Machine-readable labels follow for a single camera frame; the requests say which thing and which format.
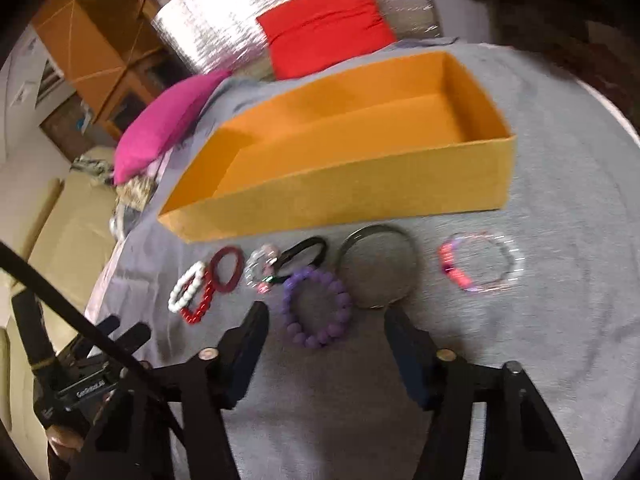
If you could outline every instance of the black cable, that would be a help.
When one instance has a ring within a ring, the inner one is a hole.
[[[40,301],[45,303],[78,333],[93,342],[100,350],[119,362],[123,367],[128,368],[131,374],[146,385],[156,400],[166,402],[162,387],[135,357],[127,354],[116,343],[100,332],[43,276],[2,242],[0,242],[0,268],[33,292],[40,298]]]

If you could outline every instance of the white beaded bracelet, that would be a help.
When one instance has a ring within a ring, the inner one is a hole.
[[[174,290],[169,294],[168,307],[171,312],[174,314],[180,312],[191,303],[191,300],[202,285],[202,279],[206,268],[207,264],[205,262],[195,262],[189,270],[180,277],[174,286]],[[193,281],[186,290],[183,290],[184,285],[186,285],[186,283],[191,279],[193,279]]]

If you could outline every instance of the pink pillow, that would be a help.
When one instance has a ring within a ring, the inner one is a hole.
[[[217,86],[231,75],[212,70],[162,92],[124,132],[114,157],[114,181],[123,184],[182,140]]]

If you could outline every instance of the cardboard box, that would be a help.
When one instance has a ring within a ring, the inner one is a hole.
[[[496,209],[514,137],[450,54],[353,68],[263,102],[204,145],[159,213],[185,241]]]

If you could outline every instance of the purple beaded bracelet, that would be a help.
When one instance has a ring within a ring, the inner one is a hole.
[[[324,285],[329,292],[335,294],[335,302],[338,310],[334,313],[334,321],[315,335],[307,335],[300,324],[298,317],[291,311],[291,298],[298,285],[305,280],[311,280]],[[294,272],[284,283],[284,298],[282,300],[282,313],[284,315],[287,333],[293,342],[307,348],[321,348],[328,345],[333,339],[344,335],[346,325],[351,319],[351,297],[345,291],[344,285],[338,277],[327,270],[304,267]]]

